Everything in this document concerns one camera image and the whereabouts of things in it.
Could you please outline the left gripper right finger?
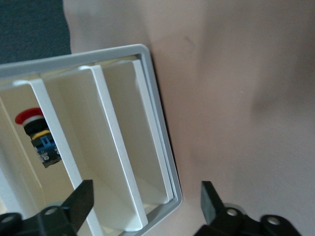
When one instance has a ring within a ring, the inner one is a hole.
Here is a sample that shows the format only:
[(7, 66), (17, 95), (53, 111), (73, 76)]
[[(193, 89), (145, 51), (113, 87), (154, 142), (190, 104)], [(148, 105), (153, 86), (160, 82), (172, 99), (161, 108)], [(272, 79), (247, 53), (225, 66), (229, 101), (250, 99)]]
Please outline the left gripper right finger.
[(210, 181), (201, 183), (201, 209), (206, 221), (196, 236), (299, 236), (287, 219), (263, 215), (259, 221), (231, 206), (225, 206)]

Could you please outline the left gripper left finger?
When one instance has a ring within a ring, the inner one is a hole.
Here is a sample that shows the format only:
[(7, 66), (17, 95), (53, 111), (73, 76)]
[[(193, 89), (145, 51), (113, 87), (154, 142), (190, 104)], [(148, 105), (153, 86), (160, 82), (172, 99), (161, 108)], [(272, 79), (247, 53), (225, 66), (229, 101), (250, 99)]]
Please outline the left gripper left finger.
[(94, 206), (93, 180), (84, 180), (60, 206), (48, 206), (23, 219), (17, 212), (0, 216), (2, 236), (76, 236)]

